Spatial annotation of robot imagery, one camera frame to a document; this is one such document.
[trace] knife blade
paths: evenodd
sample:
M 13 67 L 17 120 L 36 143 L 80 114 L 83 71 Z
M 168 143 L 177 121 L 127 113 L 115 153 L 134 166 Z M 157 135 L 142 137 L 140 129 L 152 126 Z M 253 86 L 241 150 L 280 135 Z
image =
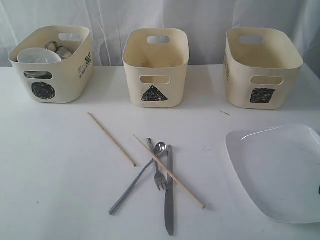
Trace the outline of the knife blade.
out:
M 168 145 L 168 158 L 167 158 L 167 167 L 170 171 L 173 172 L 173 150 L 172 146 Z M 165 228 L 169 236 L 174 234 L 175 228 L 175 206 L 174 206 L 174 180 L 171 176 L 167 176 L 167 190 L 165 192 L 164 198 L 164 222 Z

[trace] white cup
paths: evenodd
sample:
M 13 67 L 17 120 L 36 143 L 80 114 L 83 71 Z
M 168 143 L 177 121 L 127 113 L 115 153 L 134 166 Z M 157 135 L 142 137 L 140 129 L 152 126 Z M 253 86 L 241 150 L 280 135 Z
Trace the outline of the white cup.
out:
M 19 52 L 18 62 L 25 64 L 54 64 L 61 62 L 61 57 L 53 51 L 34 47 Z

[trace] black circle label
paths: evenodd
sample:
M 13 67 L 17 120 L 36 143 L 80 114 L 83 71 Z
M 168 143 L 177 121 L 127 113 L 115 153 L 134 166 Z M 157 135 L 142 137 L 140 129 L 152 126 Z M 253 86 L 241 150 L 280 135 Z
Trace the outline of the black circle label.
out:
M 56 91 L 54 88 L 45 82 L 34 82 L 31 85 L 33 94 L 44 100 L 53 99 L 56 96 Z

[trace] white tabletop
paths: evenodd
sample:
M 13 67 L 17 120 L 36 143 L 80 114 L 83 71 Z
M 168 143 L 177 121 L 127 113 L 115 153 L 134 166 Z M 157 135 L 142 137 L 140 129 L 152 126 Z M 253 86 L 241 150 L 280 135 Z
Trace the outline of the white tabletop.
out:
M 264 216 L 242 187 L 225 136 L 288 123 L 320 131 L 320 80 L 304 65 L 278 110 L 232 106 L 222 65 L 189 66 L 183 102 L 170 109 L 130 102 L 123 67 L 96 67 L 68 104 L 29 98 L 13 68 L 0 68 L 0 238 L 3 240 L 170 239 L 165 194 L 154 166 L 110 216 L 109 208 L 150 160 L 132 134 L 173 145 L 174 171 L 205 203 L 175 185 L 176 239 L 318 240 L 320 223 L 282 224 Z M 93 113 L 138 163 L 134 168 Z

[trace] bin handle hole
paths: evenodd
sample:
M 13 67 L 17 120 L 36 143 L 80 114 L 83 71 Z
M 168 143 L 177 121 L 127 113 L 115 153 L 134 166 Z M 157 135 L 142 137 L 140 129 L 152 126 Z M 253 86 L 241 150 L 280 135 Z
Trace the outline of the bin handle hole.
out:
M 148 36 L 148 44 L 169 44 L 170 37 L 168 36 Z
M 140 82 L 143 84 L 168 84 L 170 77 L 168 76 L 141 76 Z
M 284 78 L 282 76 L 253 76 L 250 82 L 252 84 L 277 86 L 284 82 Z
M 74 41 L 81 42 L 81 36 L 75 33 L 59 33 L 59 39 L 61 41 Z
M 52 79 L 53 76 L 48 71 L 24 71 L 24 76 L 27 79 Z
M 264 38 L 258 35 L 244 35 L 240 37 L 241 44 L 262 44 Z

